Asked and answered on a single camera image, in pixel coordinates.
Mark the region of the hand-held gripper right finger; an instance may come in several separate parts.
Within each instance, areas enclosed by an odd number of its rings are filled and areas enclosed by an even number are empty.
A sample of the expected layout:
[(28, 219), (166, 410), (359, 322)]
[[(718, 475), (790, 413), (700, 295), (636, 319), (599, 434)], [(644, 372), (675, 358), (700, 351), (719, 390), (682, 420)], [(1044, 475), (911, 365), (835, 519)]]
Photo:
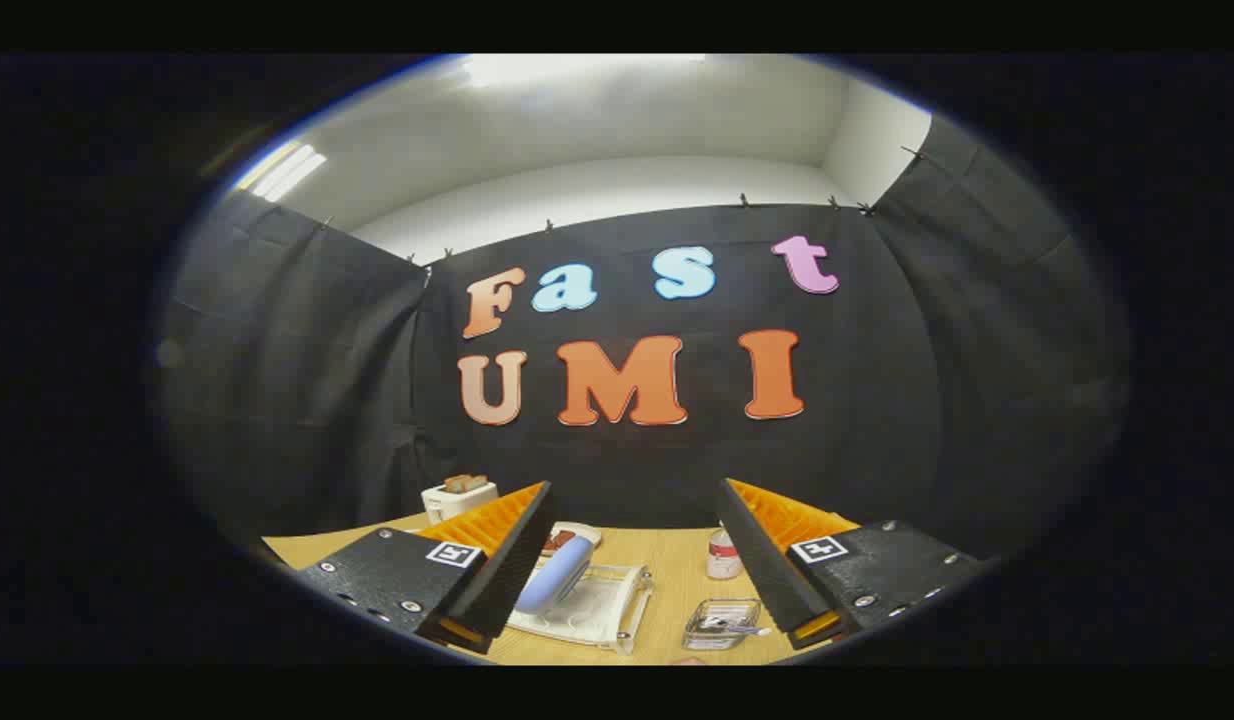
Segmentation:
[(716, 511), (793, 650), (872, 632), (983, 571), (905, 521), (858, 524), (735, 479), (718, 484)]

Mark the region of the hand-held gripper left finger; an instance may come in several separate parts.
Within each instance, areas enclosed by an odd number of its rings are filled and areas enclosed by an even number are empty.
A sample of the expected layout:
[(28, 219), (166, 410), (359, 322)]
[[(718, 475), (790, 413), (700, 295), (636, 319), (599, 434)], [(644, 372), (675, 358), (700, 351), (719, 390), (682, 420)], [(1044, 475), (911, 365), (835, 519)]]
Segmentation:
[(486, 653), (557, 522), (549, 482), (417, 532), (373, 529), (297, 582), (389, 632)]

